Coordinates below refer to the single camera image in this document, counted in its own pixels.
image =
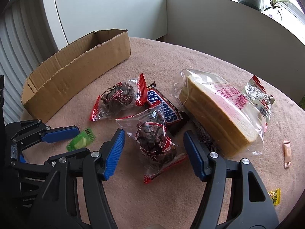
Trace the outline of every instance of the snickers logo text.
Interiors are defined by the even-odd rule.
[[[162,102],[163,110],[164,110],[164,117],[165,117],[165,121],[167,124],[171,124],[171,123],[179,120],[179,117],[178,117],[176,111],[166,101],[164,101],[155,90],[149,90],[147,92],[147,100],[150,104],[153,104],[156,101]]]

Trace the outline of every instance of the white wall panel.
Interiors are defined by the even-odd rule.
[[[128,29],[157,39],[167,33],[166,0],[55,0],[68,43],[94,30]]]

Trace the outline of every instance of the open cardboard box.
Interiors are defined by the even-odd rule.
[[[45,123],[73,96],[130,54],[127,30],[91,32],[29,75],[23,86],[22,105],[33,118]]]

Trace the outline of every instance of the yellow candy wrapper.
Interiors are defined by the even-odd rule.
[[[270,192],[268,192],[268,194],[269,194],[274,206],[280,204],[281,188],[277,188],[274,191],[270,191]]]

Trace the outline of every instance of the table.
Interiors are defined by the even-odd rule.
[[[115,120],[90,122],[88,118],[97,96],[116,82],[137,77],[143,72],[148,84],[155,81],[157,88],[173,101],[170,95],[172,77],[184,68],[215,72],[239,90],[252,77],[249,72],[230,63],[181,46],[140,38],[130,38],[130,44],[132,54],[128,60],[79,92],[46,124],[52,128],[76,125],[80,130],[91,127],[96,140],[88,148],[96,151],[103,142],[111,139],[118,124]],[[248,158],[267,190],[281,188],[281,203],[275,209],[282,221],[305,188],[305,112],[277,88],[263,80],[261,82],[267,93],[274,96],[275,103],[265,134],[263,154]],[[191,123],[176,136],[177,144],[183,144],[183,132],[189,128],[193,128]],[[284,169],[282,143],[287,139],[291,141],[292,166]],[[48,157],[66,152],[67,143],[39,143],[24,154],[30,163],[43,164]],[[166,229],[189,228],[199,207],[205,183],[195,176],[187,160],[151,183],[144,184],[144,168],[138,153],[139,148],[133,139],[127,137],[114,176],[103,183],[118,228],[145,228],[154,223]],[[78,195],[82,219],[89,223],[81,179],[78,180]],[[219,222],[226,219],[229,201],[230,180],[227,180]]]

